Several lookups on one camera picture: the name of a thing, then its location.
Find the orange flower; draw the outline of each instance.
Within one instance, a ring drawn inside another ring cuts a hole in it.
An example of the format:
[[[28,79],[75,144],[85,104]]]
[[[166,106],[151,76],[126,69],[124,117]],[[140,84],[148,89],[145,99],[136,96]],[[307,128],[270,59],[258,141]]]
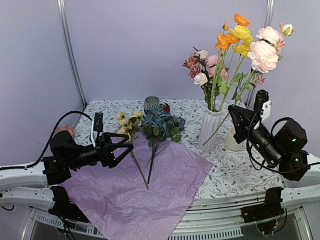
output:
[[[218,36],[216,36],[217,43],[215,44],[215,48],[221,48],[222,50],[226,50],[229,48],[230,44],[228,42],[228,38],[224,33],[219,33]]]
[[[244,16],[241,16],[239,13],[234,15],[234,21],[240,26],[245,26],[245,27],[250,24],[250,22]]]
[[[225,31],[227,31],[229,29],[226,21],[224,22],[222,29]]]
[[[229,32],[226,35],[226,38],[228,40],[229,44],[236,44],[239,41],[239,38],[237,38],[235,35],[233,35],[231,32]]]

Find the white rose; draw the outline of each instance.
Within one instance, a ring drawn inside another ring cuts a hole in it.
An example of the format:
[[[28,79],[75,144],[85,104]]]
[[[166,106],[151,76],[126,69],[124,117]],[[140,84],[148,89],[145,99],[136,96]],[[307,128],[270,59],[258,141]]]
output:
[[[208,82],[208,78],[203,72],[200,72],[198,75],[194,77],[194,84],[196,85],[202,86],[206,82]]]
[[[205,59],[209,54],[208,51],[206,51],[206,50],[197,51],[196,53],[201,60]]]
[[[286,37],[290,37],[292,35],[292,33],[294,32],[294,26],[292,26],[291,23],[287,23],[285,25],[280,23],[280,29],[281,29],[281,32],[283,33],[283,35],[285,35]]]

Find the white wall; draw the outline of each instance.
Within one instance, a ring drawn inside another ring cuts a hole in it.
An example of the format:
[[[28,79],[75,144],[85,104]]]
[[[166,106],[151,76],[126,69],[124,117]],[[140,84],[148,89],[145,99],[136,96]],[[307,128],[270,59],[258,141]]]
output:
[[[292,117],[306,130],[305,149],[320,156],[320,1],[275,0],[272,26],[279,29],[279,22],[292,23],[294,33],[285,39],[278,67],[265,75],[262,88],[272,101],[266,125]]]
[[[81,109],[57,1],[1,1],[0,33],[0,166],[33,162],[57,120]]]
[[[68,0],[74,55],[86,97],[91,100],[203,99],[188,69],[193,46],[217,54],[217,34],[234,15],[264,24],[267,0]],[[250,71],[250,62],[245,64]]]

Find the small white cup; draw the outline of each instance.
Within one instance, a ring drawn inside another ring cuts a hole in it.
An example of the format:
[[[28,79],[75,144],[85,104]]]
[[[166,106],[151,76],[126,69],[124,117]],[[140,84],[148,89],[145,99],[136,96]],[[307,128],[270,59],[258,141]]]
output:
[[[236,152],[244,149],[245,145],[243,142],[240,144],[236,142],[236,140],[234,139],[235,133],[236,133],[235,128],[231,127],[225,136],[224,145],[231,151]]]

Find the black cable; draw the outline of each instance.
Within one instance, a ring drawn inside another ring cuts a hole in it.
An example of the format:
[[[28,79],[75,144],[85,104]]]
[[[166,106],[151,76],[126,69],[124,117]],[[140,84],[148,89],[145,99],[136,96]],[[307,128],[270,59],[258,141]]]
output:
[[[276,127],[279,123],[281,123],[281,122],[283,122],[283,121],[288,121],[288,120],[293,120],[293,119],[292,119],[291,117],[289,117],[289,116],[286,116],[286,117],[280,118],[280,119],[278,119],[277,121],[275,121],[274,124],[273,124],[273,126],[272,126],[272,128],[271,128],[271,135],[273,136],[273,131],[274,131],[275,127]]]
[[[276,173],[276,174],[290,174],[290,173],[294,173],[294,172],[296,172],[296,171],[300,171],[300,170],[303,170],[303,169],[310,168],[310,167],[313,166],[313,165],[319,165],[319,164],[320,164],[320,162],[314,162],[314,163],[310,163],[310,164],[308,164],[308,165],[306,165],[306,166],[303,166],[303,167],[300,167],[300,168],[297,168],[297,169],[294,169],[294,170],[290,170],[290,171],[277,171],[277,170],[271,169],[270,167],[264,166],[263,164],[261,164],[260,162],[258,162],[258,161],[252,156],[252,152],[251,152],[251,150],[252,150],[252,145],[251,145],[251,148],[250,148],[250,146],[249,146],[249,137],[250,137],[250,133],[251,133],[251,128],[252,128],[253,121],[254,121],[254,119],[256,118],[256,116],[258,115],[258,113],[260,113],[260,111],[261,111],[261,109],[254,114],[254,116],[253,116],[253,118],[252,118],[252,120],[251,120],[251,122],[250,122],[249,129],[248,129],[248,134],[247,134],[247,137],[246,137],[246,150],[247,150],[247,152],[248,152],[248,154],[249,154],[249,159],[250,159],[251,163],[252,163],[252,161],[253,161],[254,163],[256,163],[256,164],[257,164],[258,166],[260,166],[261,168],[264,168],[264,169],[269,170],[270,172],[273,172],[273,173]],[[280,122],[282,122],[282,121],[288,121],[288,120],[290,120],[290,119],[292,119],[292,118],[291,118],[291,117],[283,117],[283,118],[280,118],[279,120],[277,120],[277,121],[273,124],[272,129],[271,129],[271,132],[274,130],[274,128],[276,127],[276,125],[277,125],[278,123],[280,123]],[[253,166],[256,170],[261,170],[261,168],[259,169],[259,168],[255,167],[253,164],[252,164],[252,166]]]
[[[84,112],[82,112],[82,111],[69,111],[69,112],[67,112],[67,113],[64,114],[62,117],[60,117],[60,119],[58,120],[58,122],[55,124],[55,126],[54,126],[54,128],[53,128],[53,131],[52,131],[52,133],[51,133],[48,141],[46,142],[44,149],[42,150],[42,153],[40,154],[40,156],[38,157],[38,159],[37,159],[35,162],[33,162],[33,163],[31,163],[30,165],[27,165],[27,166],[3,166],[3,167],[0,167],[0,171],[1,171],[1,170],[9,170],[9,169],[29,169],[29,168],[32,168],[32,167],[34,167],[35,165],[37,165],[37,164],[41,161],[42,157],[44,156],[44,154],[45,154],[45,152],[46,152],[46,150],[47,150],[47,148],[48,148],[48,146],[49,146],[49,142],[50,142],[50,140],[52,139],[52,137],[54,136],[55,131],[56,131],[58,125],[60,124],[60,122],[61,122],[66,116],[68,116],[68,115],[70,115],[70,114],[80,114],[80,115],[83,115],[83,116],[87,117],[88,119],[90,119],[90,120],[92,121],[91,117],[90,117],[88,114],[86,114],[86,113],[84,113]]]
[[[13,209],[15,209],[15,205],[12,205],[12,208],[5,208],[4,206],[1,206],[4,210],[6,211],[12,211]]]
[[[253,145],[249,146],[249,137],[250,137],[250,133],[251,133],[251,130],[252,130],[251,128],[252,128],[253,122],[254,122],[254,120],[256,119],[257,115],[258,115],[260,112],[261,112],[261,109],[255,112],[255,114],[254,114],[254,116],[253,116],[253,118],[251,119],[251,122],[250,122],[250,124],[249,124],[248,133],[247,133],[247,136],[246,136],[246,151],[247,151],[248,154],[249,154],[249,159],[250,159],[250,162],[251,162],[253,168],[254,168],[255,170],[258,170],[258,171],[260,171],[260,170],[262,169],[262,166],[260,166],[261,164],[258,164],[258,165],[260,166],[260,168],[257,168],[257,167],[254,165],[254,163],[252,162],[252,159],[254,159],[254,157],[252,156],[252,152],[251,152]]]
[[[62,218],[60,216],[58,216],[58,218],[63,222],[63,228],[64,228],[64,235],[66,236],[66,238],[68,240],[76,240],[74,234],[72,233],[70,227],[69,227],[69,223],[65,218]]]

